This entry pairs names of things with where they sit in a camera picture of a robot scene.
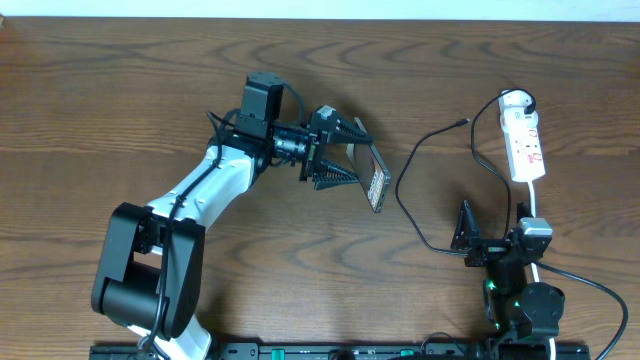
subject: black cable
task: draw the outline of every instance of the black cable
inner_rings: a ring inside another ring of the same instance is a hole
[[[418,227],[418,224],[416,224],[416,222],[413,220],[413,217],[411,217],[411,214],[409,214],[409,211],[407,211],[407,209],[402,204],[402,201],[400,201],[400,196],[398,195],[398,188],[400,187],[400,181],[402,181],[402,177],[404,176],[404,173],[407,171],[407,168],[409,167],[409,164],[411,163],[411,160],[413,159],[413,155],[415,155],[416,150],[418,150],[418,147],[420,146],[420,144],[422,144],[423,141],[427,140],[428,138],[430,138],[433,135],[438,135],[438,134],[443,133],[443,132],[445,132],[447,130],[451,130],[451,129],[459,127],[459,126],[463,126],[463,125],[466,125],[468,123],[469,123],[469,119],[463,119],[463,120],[457,121],[453,125],[447,126],[444,129],[440,129],[438,131],[434,131],[432,133],[429,133],[429,134],[423,136],[422,139],[420,139],[418,141],[416,146],[413,147],[413,150],[411,151],[411,155],[409,155],[409,159],[407,159],[407,163],[404,165],[404,168],[402,169],[402,172],[400,173],[400,176],[398,176],[398,182],[396,182],[396,200],[398,200],[398,204],[402,208],[402,211],[404,211],[405,215],[407,215],[407,218],[409,218],[409,221],[411,221],[411,224],[413,224],[413,227],[416,229],[416,232],[418,233],[418,236],[420,236],[420,239],[429,248],[429,250],[435,251],[435,252],[441,253],[441,254],[455,255],[455,256],[466,256],[467,252],[466,251],[458,251],[458,250],[439,249],[439,248],[431,246],[431,244],[429,244],[429,242],[424,237],[424,235],[422,235],[422,232],[420,231],[420,228]]]
[[[458,342],[457,342],[453,337],[451,337],[451,335],[447,334],[446,332],[442,332],[442,331],[435,332],[435,333],[433,333],[433,334],[431,334],[431,335],[427,336],[427,338],[426,338],[426,339],[424,339],[424,341],[422,342],[422,345],[420,345],[420,353],[421,353],[421,354],[426,355],[426,351],[427,351],[427,349],[425,348],[425,346],[427,346],[427,344],[429,344],[429,343],[431,342],[431,339],[432,339],[434,336],[438,336],[438,335],[444,335],[444,336],[448,337],[448,338],[449,338],[449,340],[451,340],[451,341],[456,345],[456,347],[458,348],[458,350],[460,350],[460,352],[462,353],[462,355],[466,355],[466,354],[465,354],[465,351],[464,351],[464,350],[462,350],[462,347],[460,347],[460,345],[458,344]]]
[[[145,336],[139,343],[138,349],[140,349],[144,353],[150,353],[153,348],[154,340],[158,335],[158,331],[160,331],[160,326],[162,324],[162,318],[164,316],[165,308],[166,308],[166,300],[165,294],[167,290],[167,268],[169,267],[169,251],[171,249],[171,233],[173,231],[173,223],[175,221],[176,213],[182,203],[186,200],[187,195],[193,190],[205,177],[207,177],[217,166],[220,164],[220,159],[222,157],[222,140],[220,137],[220,129],[218,125],[215,123],[215,120],[223,122],[216,114],[211,111],[207,112],[207,116],[209,120],[211,120],[211,124],[213,125],[214,130],[216,131],[216,139],[218,140],[218,151],[216,154],[216,158],[213,160],[211,165],[200,174],[189,186],[187,186],[182,193],[176,196],[175,202],[171,207],[171,211],[169,212],[169,218],[167,219],[167,225],[165,228],[165,237],[162,251],[162,265],[160,267],[160,288],[158,289],[158,305],[156,306],[156,316],[153,321],[153,327],[151,328],[151,332],[149,335]]]
[[[300,94],[298,94],[298,92],[293,88],[293,86],[289,85],[289,83],[284,83],[284,87],[286,87],[287,90],[291,92],[293,97],[296,98],[296,101],[298,102],[300,114],[298,115],[298,120],[296,120],[295,124],[302,125],[302,122],[304,121],[304,101],[302,101],[302,97],[300,97]]]
[[[473,158],[476,160],[476,162],[478,164],[482,165],[485,169],[489,170],[489,172],[491,172],[493,175],[497,176],[498,179],[500,179],[500,181],[502,181],[502,183],[504,184],[505,188],[507,189],[507,221],[506,221],[506,224],[505,224],[505,227],[504,227],[503,240],[506,240],[507,239],[507,235],[509,235],[509,220],[511,218],[511,187],[509,187],[509,183],[507,182],[507,180],[504,177],[502,177],[502,175],[500,175],[500,173],[498,173],[496,170],[491,168],[491,166],[489,166],[486,163],[484,163],[478,157],[478,152],[476,151],[476,143],[475,143],[475,128],[476,128],[476,121],[478,120],[480,115],[482,115],[482,113],[491,104],[493,104],[494,101],[500,99],[501,97],[507,95],[510,92],[514,92],[514,91],[518,91],[518,90],[520,90],[520,91],[524,92],[525,94],[531,96],[531,104],[526,106],[526,108],[524,110],[524,113],[525,114],[533,113],[533,111],[536,109],[536,99],[533,97],[533,95],[531,95],[531,93],[529,93],[525,89],[520,89],[520,88],[509,89],[509,90],[503,91],[500,95],[498,95],[498,96],[494,97],[493,99],[491,99],[491,101],[489,101],[482,109],[480,109],[480,111],[478,112],[476,117],[474,117],[473,121],[471,122],[471,153],[473,154]]]
[[[537,266],[547,271],[551,271],[558,275],[568,277],[569,279],[572,279],[572,280],[580,281],[581,283],[593,286],[598,290],[604,291],[605,293],[609,294],[609,296],[616,299],[616,301],[620,304],[620,307],[622,308],[622,322],[620,323],[620,327],[618,328],[618,331],[616,332],[613,339],[611,339],[611,341],[609,342],[609,345],[607,345],[607,347],[605,347],[604,350],[600,353],[600,355],[598,355],[598,357],[596,358],[596,360],[604,359],[609,354],[609,352],[613,349],[613,347],[616,346],[616,344],[622,337],[624,330],[627,328],[627,322],[629,321],[629,309],[627,309],[627,304],[624,302],[624,300],[622,300],[620,295],[616,294],[613,290],[607,288],[606,286],[598,284],[595,281],[585,279],[581,276],[572,274],[568,271],[560,270],[560,269],[554,268],[553,266],[541,264],[539,262],[535,262],[534,264],[536,264]]]

